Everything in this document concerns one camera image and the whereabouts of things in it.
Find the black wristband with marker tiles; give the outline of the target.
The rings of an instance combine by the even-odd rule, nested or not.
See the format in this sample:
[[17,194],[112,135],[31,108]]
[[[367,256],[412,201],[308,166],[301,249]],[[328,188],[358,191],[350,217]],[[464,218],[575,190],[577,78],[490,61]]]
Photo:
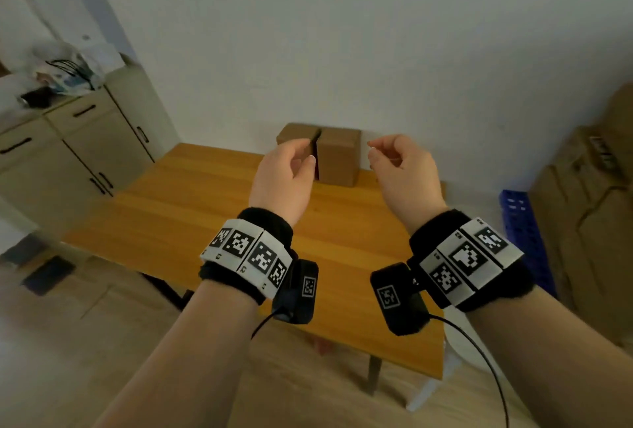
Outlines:
[[409,239],[407,261],[419,287],[441,309],[475,311],[501,298],[527,295],[535,287],[523,252],[481,218],[450,209],[422,225]]
[[261,306],[277,295],[291,272],[293,235],[282,217],[247,208],[227,220],[205,247],[199,278],[235,288]]

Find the person's right forearm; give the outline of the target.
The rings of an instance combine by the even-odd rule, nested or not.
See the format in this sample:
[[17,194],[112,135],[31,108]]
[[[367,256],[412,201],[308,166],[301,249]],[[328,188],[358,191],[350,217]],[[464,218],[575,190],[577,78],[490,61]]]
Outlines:
[[542,288],[466,316],[541,428],[633,428],[633,357]]

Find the blue plastic crate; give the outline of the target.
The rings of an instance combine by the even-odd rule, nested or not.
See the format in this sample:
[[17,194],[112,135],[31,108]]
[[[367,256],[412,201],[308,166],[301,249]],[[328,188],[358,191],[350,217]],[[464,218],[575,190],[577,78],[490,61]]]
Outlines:
[[558,299],[555,280],[528,194],[502,190],[499,194],[499,203],[506,238],[524,253],[523,261],[534,282]]

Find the wooden table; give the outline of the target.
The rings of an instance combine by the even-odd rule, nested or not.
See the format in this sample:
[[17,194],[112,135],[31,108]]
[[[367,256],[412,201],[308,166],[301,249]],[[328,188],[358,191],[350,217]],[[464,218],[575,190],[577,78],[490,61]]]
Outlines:
[[[95,208],[62,241],[180,287],[200,283],[200,254],[227,219],[248,205],[261,155],[178,144],[128,188]],[[388,210],[372,171],[354,187],[317,182],[292,247],[319,268],[315,312],[298,329],[441,381],[444,326],[390,333],[371,272],[410,256],[408,236]]]

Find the white stool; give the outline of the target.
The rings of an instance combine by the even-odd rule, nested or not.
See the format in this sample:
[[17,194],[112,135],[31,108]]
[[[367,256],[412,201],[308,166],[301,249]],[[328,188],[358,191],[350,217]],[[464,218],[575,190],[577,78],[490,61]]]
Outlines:
[[[455,308],[447,308],[444,310],[444,318],[462,328],[465,333],[469,335],[482,349],[487,359],[491,362],[491,365],[498,377],[506,379],[501,368],[496,363],[492,354],[488,351],[487,347],[479,338],[475,330],[472,328],[464,313]],[[414,412],[419,409],[443,384],[443,382],[446,382],[448,378],[454,374],[455,370],[463,364],[467,363],[484,372],[492,372],[477,349],[467,340],[465,336],[463,336],[463,334],[460,334],[458,330],[452,328],[451,326],[446,327],[445,339],[442,380],[439,381],[434,378],[428,378],[426,383],[421,387],[421,390],[407,402],[406,409],[409,412]]]

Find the black object on cabinet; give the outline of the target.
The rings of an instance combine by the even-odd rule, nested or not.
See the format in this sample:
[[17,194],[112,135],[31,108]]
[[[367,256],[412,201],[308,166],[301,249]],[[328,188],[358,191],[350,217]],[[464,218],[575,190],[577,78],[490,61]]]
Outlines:
[[40,87],[18,97],[20,103],[30,109],[48,109],[56,94],[50,87]]

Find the black floor mat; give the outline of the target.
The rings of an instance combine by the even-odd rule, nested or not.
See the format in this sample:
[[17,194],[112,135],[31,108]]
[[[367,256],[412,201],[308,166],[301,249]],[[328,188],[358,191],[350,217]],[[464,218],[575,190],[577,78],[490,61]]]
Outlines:
[[21,281],[21,285],[36,296],[43,297],[75,272],[76,265],[55,255]]

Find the white plastic bag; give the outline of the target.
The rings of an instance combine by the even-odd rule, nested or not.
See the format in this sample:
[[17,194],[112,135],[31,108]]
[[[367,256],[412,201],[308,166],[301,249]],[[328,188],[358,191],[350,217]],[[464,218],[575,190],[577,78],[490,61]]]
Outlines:
[[79,49],[48,41],[35,45],[31,52],[34,78],[61,96],[82,97],[98,91],[108,74],[126,66],[123,56],[107,42]]

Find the large brown cardboard box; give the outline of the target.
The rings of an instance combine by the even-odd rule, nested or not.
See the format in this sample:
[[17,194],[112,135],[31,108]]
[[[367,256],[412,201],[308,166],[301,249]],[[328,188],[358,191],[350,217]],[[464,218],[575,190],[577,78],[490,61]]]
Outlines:
[[633,354],[633,81],[567,135],[528,197],[558,299]]

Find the person's left hand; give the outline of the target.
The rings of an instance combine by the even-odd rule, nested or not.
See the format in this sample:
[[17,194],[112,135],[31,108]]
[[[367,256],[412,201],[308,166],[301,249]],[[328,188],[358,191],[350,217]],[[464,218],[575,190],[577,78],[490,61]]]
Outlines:
[[283,218],[294,227],[305,213],[315,180],[293,179],[290,162],[298,158],[308,138],[279,144],[261,160],[249,196],[249,208],[262,208]]

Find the person's right hand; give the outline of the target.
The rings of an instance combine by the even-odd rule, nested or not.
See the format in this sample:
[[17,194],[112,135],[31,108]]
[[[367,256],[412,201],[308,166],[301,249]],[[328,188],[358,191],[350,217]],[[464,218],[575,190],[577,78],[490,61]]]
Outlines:
[[409,235],[449,210],[442,195],[436,162],[430,152],[404,134],[369,140],[371,147],[397,152],[400,168],[374,171],[383,199]]

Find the person's left forearm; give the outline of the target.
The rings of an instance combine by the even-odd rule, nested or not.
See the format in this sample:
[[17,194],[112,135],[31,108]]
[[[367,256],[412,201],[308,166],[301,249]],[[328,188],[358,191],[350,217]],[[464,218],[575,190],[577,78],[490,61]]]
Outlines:
[[258,305],[205,280],[94,428],[226,428]]

